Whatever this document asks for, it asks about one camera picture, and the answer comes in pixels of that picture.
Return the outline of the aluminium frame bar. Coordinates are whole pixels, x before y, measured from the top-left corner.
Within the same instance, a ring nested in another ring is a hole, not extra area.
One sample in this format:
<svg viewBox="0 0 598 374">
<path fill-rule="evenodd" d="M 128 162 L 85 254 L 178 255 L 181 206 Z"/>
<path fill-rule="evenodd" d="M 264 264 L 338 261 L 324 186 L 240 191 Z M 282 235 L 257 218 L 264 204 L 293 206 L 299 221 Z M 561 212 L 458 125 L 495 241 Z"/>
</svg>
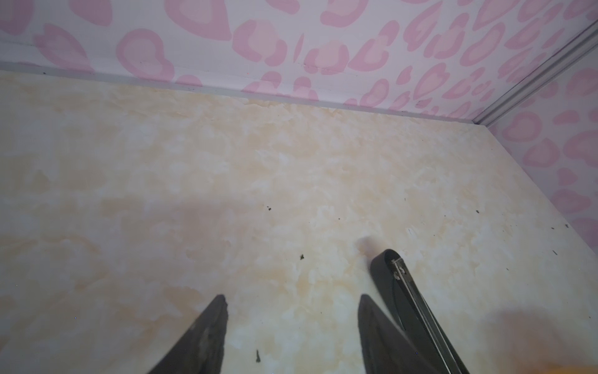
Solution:
<svg viewBox="0 0 598 374">
<path fill-rule="evenodd" d="M 553 56 L 540 64 L 512 89 L 475 117 L 472 123 L 486 128 L 493 126 L 496 121 L 544 89 L 546 85 L 557 79 L 596 48 L 597 21 L 595 20 L 583 32 L 573 37 L 563 48 L 557 50 Z"/>
</svg>

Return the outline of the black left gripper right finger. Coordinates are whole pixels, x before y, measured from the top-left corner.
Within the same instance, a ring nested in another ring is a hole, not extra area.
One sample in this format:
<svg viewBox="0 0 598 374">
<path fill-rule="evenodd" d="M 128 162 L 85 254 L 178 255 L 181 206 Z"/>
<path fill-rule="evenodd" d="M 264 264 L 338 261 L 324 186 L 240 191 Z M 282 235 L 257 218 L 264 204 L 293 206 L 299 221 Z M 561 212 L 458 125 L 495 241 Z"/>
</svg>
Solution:
<svg viewBox="0 0 598 374">
<path fill-rule="evenodd" d="M 366 294 L 360 297 L 358 330 L 367 374 L 439 373 Z"/>
</svg>

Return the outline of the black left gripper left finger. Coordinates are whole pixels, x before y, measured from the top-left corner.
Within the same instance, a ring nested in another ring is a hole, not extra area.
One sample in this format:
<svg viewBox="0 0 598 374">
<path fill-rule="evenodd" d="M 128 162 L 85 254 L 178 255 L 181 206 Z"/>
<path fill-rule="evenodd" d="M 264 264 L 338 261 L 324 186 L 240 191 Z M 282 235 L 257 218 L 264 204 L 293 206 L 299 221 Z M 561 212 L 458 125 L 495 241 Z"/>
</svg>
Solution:
<svg viewBox="0 0 598 374">
<path fill-rule="evenodd" d="M 227 321 L 226 298 L 217 295 L 149 373 L 221 373 Z"/>
</svg>

